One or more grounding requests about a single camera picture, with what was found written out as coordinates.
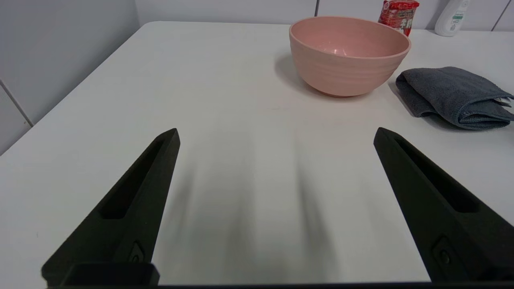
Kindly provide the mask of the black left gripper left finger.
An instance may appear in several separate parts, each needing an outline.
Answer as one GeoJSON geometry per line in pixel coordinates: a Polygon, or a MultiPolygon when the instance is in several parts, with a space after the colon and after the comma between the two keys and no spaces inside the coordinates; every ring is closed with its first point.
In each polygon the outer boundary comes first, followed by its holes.
{"type": "Polygon", "coordinates": [[[180,148],[156,137],[41,269],[48,287],[151,287],[159,228],[180,148]]]}

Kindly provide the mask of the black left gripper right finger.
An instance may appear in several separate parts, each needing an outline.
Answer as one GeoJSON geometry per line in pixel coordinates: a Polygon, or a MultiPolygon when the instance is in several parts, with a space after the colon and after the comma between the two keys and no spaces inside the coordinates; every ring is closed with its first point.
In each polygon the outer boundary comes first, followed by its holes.
{"type": "Polygon", "coordinates": [[[400,134],[374,147],[433,283],[512,283],[514,228],[400,134]]]}

